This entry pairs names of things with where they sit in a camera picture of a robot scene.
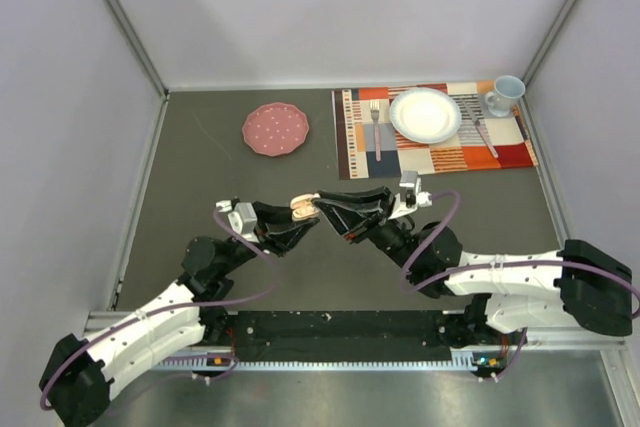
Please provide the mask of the white earbud charging case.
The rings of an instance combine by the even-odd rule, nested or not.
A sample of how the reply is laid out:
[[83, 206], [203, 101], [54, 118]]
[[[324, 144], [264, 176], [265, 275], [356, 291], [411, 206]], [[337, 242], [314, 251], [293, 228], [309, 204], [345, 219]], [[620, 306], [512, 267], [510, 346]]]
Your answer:
[[290, 202], [292, 219], [294, 221], [302, 221], [317, 217], [320, 211], [313, 204], [313, 201], [317, 198], [317, 194], [303, 194], [294, 197]]

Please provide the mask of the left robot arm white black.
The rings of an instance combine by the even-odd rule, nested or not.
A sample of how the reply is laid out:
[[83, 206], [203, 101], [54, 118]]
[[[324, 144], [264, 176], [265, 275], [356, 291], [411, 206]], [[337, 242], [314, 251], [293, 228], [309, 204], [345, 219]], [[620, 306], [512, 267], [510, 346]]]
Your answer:
[[40, 407], [66, 426], [88, 426], [133, 381], [178, 351], [216, 343], [226, 334], [229, 274], [260, 257], [283, 256], [315, 226], [319, 211], [308, 196], [287, 207], [220, 201], [214, 219], [225, 240], [193, 238], [182, 274], [163, 292], [117, 323], [79, 339], [59, 340], [39, 382]]

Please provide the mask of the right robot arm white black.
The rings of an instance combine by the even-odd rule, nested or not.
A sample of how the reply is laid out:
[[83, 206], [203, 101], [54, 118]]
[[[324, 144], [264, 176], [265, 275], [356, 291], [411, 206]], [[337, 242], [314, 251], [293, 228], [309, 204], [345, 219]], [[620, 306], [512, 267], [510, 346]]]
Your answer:
[[612, 337], [632, 333], [639, 290], [631, 270], [586, 241], [567, 239], [561, 249], [538, 254], [468, 252], [448, 226], [455, 207], [420, 231], [401, 227], [401, 219], [443, 196], [380, 188], [319, 192], [312, 204], [345, 240], [368, 240], [400, 266], [402, 290], [471, 297], [464, 325], [478, 342], [541, 327], [581, 327]]

